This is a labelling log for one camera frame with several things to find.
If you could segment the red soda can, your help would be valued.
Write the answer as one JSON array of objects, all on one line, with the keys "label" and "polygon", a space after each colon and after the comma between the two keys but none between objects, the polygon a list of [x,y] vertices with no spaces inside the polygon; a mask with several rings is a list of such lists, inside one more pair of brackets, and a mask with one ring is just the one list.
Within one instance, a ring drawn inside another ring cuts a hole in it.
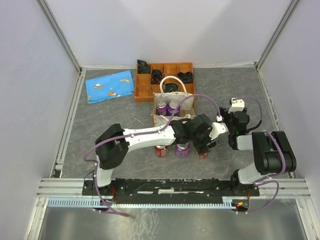
[{"label": "red soda can", "polygon": [[168,146],[166,145],[156,145],[154,149],[157,157],[159,158],[166,157],[168,154]]},{"label": "red soda can", "polygon": [[196,156],[200,159],[205,159],[208,157],[209,149],[207,147],[199,147],[196,149]]}]

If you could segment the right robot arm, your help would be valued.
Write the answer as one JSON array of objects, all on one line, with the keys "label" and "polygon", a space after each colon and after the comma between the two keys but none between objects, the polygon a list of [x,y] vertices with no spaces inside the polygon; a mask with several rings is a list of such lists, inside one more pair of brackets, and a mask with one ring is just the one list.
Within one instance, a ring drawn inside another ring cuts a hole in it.
[{"label": "right robot arm", "polygon": [[297,160],[284,131],[256,131],[263,120],[248,128],[247,108],[233,110],[219,108],[223,123],[228,128],[228,144],[233,150],[252,151],[253,163],[235,170],[230,177],[229,189],[236,196],[247,191],[248,185],[259,185],[266,179],[294,172]]}]

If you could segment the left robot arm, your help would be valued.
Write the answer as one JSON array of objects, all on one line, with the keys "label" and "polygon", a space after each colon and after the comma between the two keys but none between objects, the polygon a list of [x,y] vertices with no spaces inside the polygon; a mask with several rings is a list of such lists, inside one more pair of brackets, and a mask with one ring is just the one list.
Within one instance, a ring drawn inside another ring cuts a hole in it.
[{"label": "left robot arm", "polygon": [[217,138],[226,131],[223,122],[212,122],[204,113],[143,129],[128,129],[122,128],[119,123],[113,124],[95,141],[98,164],[93,189],[99,195],[110,191],[113,169],[122,164],[129,152],[192,142],[199,154],[205,154],[216,147]]}]

